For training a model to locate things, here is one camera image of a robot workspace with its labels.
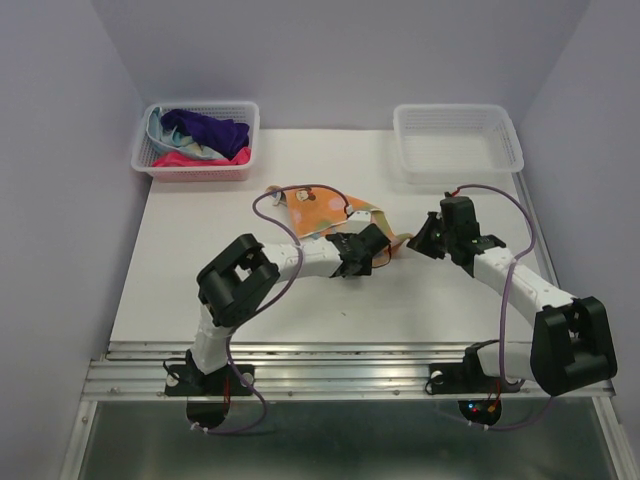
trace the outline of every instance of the plastic basket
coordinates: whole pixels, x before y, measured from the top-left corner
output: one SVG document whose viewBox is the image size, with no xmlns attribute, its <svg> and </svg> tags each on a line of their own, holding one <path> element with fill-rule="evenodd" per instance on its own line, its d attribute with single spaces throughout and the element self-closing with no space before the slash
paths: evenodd
<svg viewBox="0 0 640 480">
<path fill-rule="evenodd" d="M 160 156 L 156 152 L 145 128 L 149 114 L 156 107 L 165 109 L 182 108 L 201 113 L 219 120 L 232 119 L 249 125 L 249 147 L 251 159 L 244 165 L 230 165 L 228 167 L 152 167 Z M 145 172 L 153 178 L 163 182 L 220 182 L 240 181 L 249 177 L 251 167 L 256 162 L 258 153 L 258 132 L 260 131 L 260 112 L 253 102 L 181 102 L 156 103 L 144 113 L 138 129 L 136 141 L 131 155 L 131 167 L 138 172 Z"/>
<path fill-rule="evenodd" d="M 399 105 L 393 128 L 411 183 L 514 173 L 524 167 L 509 115 L 498 105 Z"/>
</svg>

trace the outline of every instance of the light blue cloth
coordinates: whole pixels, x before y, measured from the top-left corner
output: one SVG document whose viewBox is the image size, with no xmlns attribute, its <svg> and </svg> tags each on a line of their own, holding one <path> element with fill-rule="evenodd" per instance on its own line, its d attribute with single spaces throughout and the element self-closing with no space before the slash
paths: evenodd
<svg viewBox="0 0 640 480">
<path fill-rule="evenodd" d="M 154 108 L 147 119 L 147 137 L 151 141 L 153 149 L 160 155 L 169 152 L 178 152 L 196 160 L 216 160 L 225 158 L 210 147 L 202 146 L 193 141 L 191 136 L 186 136 L 177 131 L 177 127 L 171 131 L 162 128 L 160 118 L 164 115 L 162 108 Z"/>
</svg>

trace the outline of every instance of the purple cloth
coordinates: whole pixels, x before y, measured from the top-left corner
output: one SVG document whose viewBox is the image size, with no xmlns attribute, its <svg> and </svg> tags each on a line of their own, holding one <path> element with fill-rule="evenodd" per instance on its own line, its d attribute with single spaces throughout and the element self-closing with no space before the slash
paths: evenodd
<svg viewBox="0 0 640 480">
<path fill-rule="evenodd" d="M 249 125 L 233 120 L 218 120 L 199 113 L 176 108 L 160 119 L 162 128 L 177 127 L 183 135 L 191 135 L 200 145 L 213 148 L 226 158 L 235 157 L 242 148 L 249 146 Z"/>
</svg>

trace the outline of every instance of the basket filled with clothes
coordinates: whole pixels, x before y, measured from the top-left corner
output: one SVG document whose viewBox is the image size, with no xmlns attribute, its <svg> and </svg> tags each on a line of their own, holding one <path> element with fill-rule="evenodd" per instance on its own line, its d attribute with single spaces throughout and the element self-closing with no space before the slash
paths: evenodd
<svg viewBox="0 0 640 480">
<path fill-rule="evenodd" d="M 131 166 L 166 182 L 246 180 L 259 130 L 253 102 L 154 104 L 142 119 Z"/>
</svg>

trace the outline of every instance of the glass panel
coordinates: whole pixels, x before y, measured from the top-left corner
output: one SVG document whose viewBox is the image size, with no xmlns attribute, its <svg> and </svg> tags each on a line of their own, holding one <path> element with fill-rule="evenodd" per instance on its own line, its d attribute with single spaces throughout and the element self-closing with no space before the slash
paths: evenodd
<svg viewBox="0 0 640 480">
<path fill-rule="evenodd" d="M 544 403 L 506 400 L 499 424 Z M 255 404 L 234 408 L 242 421 L 259 414 Z M 457 414 L 457 402 L 284 402 L 254 433 L 219 437 L 189 430 L 181 403 L 108 402 L 98 407 L 80 478 L 615 478 L 589 399 L 557 399 L 539 423 L 510 433 L 471 429 L 441 412 Z"/>
</svg>

